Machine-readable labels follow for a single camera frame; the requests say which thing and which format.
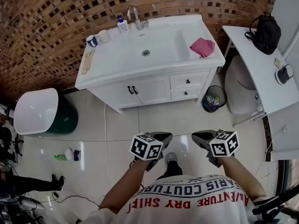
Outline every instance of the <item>blue mug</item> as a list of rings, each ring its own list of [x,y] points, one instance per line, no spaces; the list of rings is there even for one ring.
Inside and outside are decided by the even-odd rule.
[[[98,41],[94,35],[90,35],[88,38],[86,38],[86,42],[92,47],[96,47],[98,45]]]

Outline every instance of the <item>black backpack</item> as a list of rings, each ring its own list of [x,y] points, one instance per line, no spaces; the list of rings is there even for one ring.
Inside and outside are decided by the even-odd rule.
[[[279,25],[277,25],[274,17],[270,13],[264,13],[265,15],[260,15],[255,18],[251,25],[258,20],[257,28],[255,34],[251,31],[251,25],[249,27],[249,32],[245,33],[245,36],[252,40],[256,48],[261,52],[271,55],[277,48],[281,36],[281,30]]]

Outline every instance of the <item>white sink vanity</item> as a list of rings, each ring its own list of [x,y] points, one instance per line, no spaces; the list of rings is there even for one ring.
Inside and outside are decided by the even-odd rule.
[[[150,19],[148,27],[121,34],[108,30],[111,41],[87,45],[76,80],[76,88],[91,93],[116,110],[198,99],[200,104],[217,67],[225,59],[215,43],[213,54],[206,58],[190,49],[200,37],[212,40],[201,15]],[[85,54],[94,51],[90,69],[81,74]]]

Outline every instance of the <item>sneaker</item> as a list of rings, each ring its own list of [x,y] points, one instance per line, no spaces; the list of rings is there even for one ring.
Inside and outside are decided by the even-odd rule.
[[[168,153],[166,156],[165,156],[165,161],[166,161],[166,165],[168,165],[168,163],[170,161],[175,161],[177,162],[178,161],[178,158],[177,158],[177,155],[175,153]]]
[[[58,185],[60,188],[60,190],[58,190],[58,191],[62,191],[65,186],[65,178],[63,176],[61,176],[60,179],[58,180]]]
[[[52,181],[51,182],[57,182],[58,180],[57,180],[57,177],[56,177],[56,175],[55,174],[52,174]]]

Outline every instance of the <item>sink basin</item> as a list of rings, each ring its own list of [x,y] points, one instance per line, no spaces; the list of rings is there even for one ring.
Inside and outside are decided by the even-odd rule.
[[[163,72],[216,67],[225,62],[218,46],[206,58],[190,49],[200,37],[214,41],[201,15],[149,19],[149,27],[141,31],[134,23],[129,26],[126,34],[121,34],[118,28],[108,30],[109,43],[95,48],[86,46],[84,53],[92,49],[95,52],[90,70],[81,75],[83,56],[76,80],[78,89]]]

